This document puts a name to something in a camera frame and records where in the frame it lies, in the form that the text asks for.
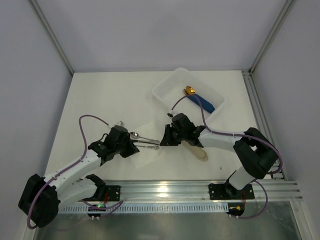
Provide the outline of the silver spoon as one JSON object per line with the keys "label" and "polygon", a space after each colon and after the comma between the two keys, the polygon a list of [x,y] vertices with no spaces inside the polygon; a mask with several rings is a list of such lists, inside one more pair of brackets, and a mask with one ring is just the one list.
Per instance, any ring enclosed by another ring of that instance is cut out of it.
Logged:
{"label": "silver spoon", "polygon": [[130,134],[130,137],[131,137],[132,139],[135,139],[135,140],[140,140],[140,139],[142,139],[142,140],[144,140],[144,141],[151,142],[151,143],[156,144],[156,145],[159,145],[159,144],[160,144],[160,141],[159,141],[159,140],[142,137],[142,136],[140,136],[137,132],[133,132],[133,131],[132,131],[132,132],[130,132],[129,134]]}

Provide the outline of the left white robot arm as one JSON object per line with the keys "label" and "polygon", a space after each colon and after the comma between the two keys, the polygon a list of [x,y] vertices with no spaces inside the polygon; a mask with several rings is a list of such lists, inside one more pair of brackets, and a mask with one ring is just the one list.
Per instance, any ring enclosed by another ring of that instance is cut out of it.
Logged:
{"label": "left white robot arm", "polygon": [[85,153],[64,168],[45,176],[32,175],[26,182],[18,208],[39,228],[51,223],[66,205],[103,195],[105,183],[91,172],[116,155],[127,158],[139,152],[128,130],[119,125],[111,128],[104,140],[87,146]]}

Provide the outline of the silver knife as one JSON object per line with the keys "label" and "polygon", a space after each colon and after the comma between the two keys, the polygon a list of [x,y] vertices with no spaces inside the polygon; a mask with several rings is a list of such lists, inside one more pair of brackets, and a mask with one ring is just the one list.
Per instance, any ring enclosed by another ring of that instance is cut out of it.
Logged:
{"label": "silver knife", "polygon": [[155,145],[159,146],[159,142],[153,142],[153,141],[144,141],[144,140],[131,140],[133,143],[142,143],[142,144],[149,144],[149,145]]}

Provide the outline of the oval wooden cutlery tray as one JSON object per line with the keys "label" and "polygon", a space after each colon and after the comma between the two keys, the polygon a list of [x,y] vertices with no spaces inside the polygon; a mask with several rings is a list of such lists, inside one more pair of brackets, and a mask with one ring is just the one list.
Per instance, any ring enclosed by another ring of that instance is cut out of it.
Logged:
{"label": "oval wooden cutlery tray", "polygon": [[208,155],[207,153],[198,146],[191,146],[187,142],[183,141],[182,145],[199,161],[201,162],[207,162],[208,161]]}

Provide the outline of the white paper napkin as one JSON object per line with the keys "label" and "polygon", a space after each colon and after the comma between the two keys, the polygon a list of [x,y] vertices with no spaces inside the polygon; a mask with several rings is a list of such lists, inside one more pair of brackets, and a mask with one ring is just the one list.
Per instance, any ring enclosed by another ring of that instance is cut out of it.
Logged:
{"label": "white paper napkin", "polygon": [[[163,132],[160,132],[159,127],[155,123],[155,121],[150,121],[145,123],[134,130],[133,132],[137,132],[140,136],[144,138],[149,138],[153,140],[161,140],[163,138]],[[145,143],[136,143],[137,146],[154,146],[152,144]],[[134,154],[130,157],[134,167],[136,169],[141,169],[153,162],[160,162],[164,159],[168,158],[171,155],[171,152],[164,147],[160,146],[159,150],[151,150],[142,147],[137,147],[139,149],[139,153]]]}

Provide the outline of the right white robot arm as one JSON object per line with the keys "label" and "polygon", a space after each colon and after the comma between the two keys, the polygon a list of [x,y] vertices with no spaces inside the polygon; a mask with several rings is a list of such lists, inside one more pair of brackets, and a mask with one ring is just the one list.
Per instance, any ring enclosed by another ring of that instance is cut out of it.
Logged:
{"label": "right white robot arm", "polygon": [[279,158],[275,147],[256,128],[231,133],[195,126],[189,118],[179,113],[172,117],[164,129],[161,146],[173,147],[182,142],[198,148],[218,148],[236,154],[241,167],[224,183],[211,183],[208,193],[211,200],[253,200],[252,183],[262,180]]}

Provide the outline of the silver fork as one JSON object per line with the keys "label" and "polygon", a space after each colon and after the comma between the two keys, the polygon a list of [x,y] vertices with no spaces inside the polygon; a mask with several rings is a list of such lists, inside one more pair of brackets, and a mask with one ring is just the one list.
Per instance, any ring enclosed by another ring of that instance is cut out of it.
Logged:
{"label": "silver fork", "polygon": [[159,146],[157,146],[157,145],[155,145],[155,146],[143,146],[143,145],[137,145],[136,147],[138,147],[138,148],[145,148],[145,149],[149,149],[149,150],[155,150],[155,151],[157,151],[157,150],[159,150],[159,149],[160,149],[160,147],[159,147]]}

